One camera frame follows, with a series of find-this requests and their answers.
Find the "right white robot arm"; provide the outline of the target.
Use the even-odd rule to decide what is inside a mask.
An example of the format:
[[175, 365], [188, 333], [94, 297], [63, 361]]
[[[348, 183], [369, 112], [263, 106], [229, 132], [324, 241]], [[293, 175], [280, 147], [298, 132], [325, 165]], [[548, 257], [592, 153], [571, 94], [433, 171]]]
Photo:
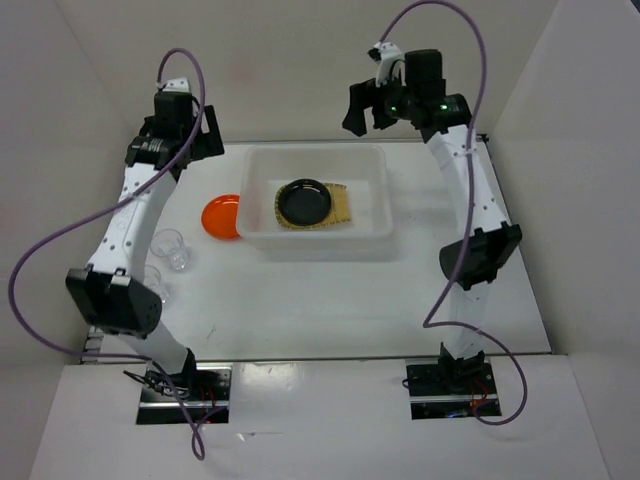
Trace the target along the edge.
[[498, 206], [479, 164], [479, 108], [468, 105], [461, 94], [447, 93], [441, 53], [404, 53], [391, 42], [378, 42], [368, 55], [377, 73], [350, 86], [343, 128], [364, 136], [367, 112], [377, 130], [409, 122], [435, 158], [454, 205], [461, 237], [439, 252], [447, 284], [436, 302], [450, 303], [449, 323], [461, 332], [442, 342], [436, 381], [446, 391], [459, 393], [481, 378], [485, 355], [480, 337], [489, 288], [519, 245], [522, 231]]

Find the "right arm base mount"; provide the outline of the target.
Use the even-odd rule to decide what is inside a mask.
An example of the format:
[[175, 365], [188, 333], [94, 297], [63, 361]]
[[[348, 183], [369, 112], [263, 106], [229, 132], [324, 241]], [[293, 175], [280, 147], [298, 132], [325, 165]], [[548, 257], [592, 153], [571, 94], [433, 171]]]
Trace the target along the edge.
[[447, 382], [435, 359], [408, 361], [402, 386], [409, 395], [412, 420], [499, 417], [493, 369], [485, 361], [477, 373]]

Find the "black round plate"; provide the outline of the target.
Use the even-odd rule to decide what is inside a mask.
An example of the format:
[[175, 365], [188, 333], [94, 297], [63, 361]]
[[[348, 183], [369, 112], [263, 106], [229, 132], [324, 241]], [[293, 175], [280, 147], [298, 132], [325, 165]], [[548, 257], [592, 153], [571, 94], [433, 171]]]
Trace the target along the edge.
[[278, 213], [288, 223], [308, 227], [328, 217], [332, 198], [323, 183], [314, 179], [298, 179], [281, 189], [275, 203]]

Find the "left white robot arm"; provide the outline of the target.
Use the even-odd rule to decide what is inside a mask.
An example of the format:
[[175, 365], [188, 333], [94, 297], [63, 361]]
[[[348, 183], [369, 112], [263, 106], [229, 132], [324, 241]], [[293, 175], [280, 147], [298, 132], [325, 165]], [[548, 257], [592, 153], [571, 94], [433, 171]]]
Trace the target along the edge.
[[153, 115], [127, 148], [120, 194], [127, 204], [114, 212], [87, 265], [70, 269], [65, 279], [88, 325], [157, 362], [140, 382], [180, 400], [205, 389], [207, 378], [193, 352], [162, 323], [161, 298], [143, 280], [156, 225], [182, 171], [224, 152], [219, 130], [197, 125], [199, 105], [184, 77], [160, 86]]

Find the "woven bamboo basket tray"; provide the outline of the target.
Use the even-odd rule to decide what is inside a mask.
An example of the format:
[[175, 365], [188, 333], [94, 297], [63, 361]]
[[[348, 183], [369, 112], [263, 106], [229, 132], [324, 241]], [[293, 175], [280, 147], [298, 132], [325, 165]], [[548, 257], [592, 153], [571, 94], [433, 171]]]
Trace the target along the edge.
[[343, 184], [337, 184], [337, 183], [331, 183], [331, 182], [329, 183], [321, 182], [321, 183], [323, 183], [328, 188], [331, 194], [332, 206], [331, 206], [331, 210], [328, 217], [322, 222], [320, 222], [319, 224], [316, 224], [313, 226], [308, 226], [308, 227], [294, 226], [288, 223], [286, 220], [284, 220], [277, 211], [275, 201], [276, 201], [277, 194], [281, 191], [281, 189], [285, 185], [282, 186], [276, 192], [275, 201], [274, 201], [274, 215], [277, 223], [282, 228], [289, 229], [289, 230], [317, 230], [317, 229], [325, 229], [325, 228], [333, 227], [336, 225], [348, 223], [352, 220], [347, 187]]

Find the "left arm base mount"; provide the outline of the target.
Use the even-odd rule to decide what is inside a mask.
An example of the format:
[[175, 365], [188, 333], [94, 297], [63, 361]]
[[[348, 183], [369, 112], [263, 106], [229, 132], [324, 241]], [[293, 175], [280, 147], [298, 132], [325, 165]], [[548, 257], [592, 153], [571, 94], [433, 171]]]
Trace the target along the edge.
[[[226, 424], [230, 414], [232, 366], [201, 364], [198, 372], [199, 378], [189, 390], [176, 383], [190, 418], [199, 424]], [[138, 374], [124, 370], [123, 374], [142, 386], [136, 418], [138, 425], [186, 423], [169, 385], [157, 372], [149, 369]]]

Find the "orange plastic plate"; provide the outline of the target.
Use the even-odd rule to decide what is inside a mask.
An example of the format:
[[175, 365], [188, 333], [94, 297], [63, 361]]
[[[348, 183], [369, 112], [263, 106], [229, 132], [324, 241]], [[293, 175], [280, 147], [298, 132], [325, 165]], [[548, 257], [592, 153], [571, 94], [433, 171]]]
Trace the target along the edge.
[[230, 241], [240, 237], [236, 228], [240, 197], [223, 194], [209, 201], [201, 212], [201, 225], [211, 237]]

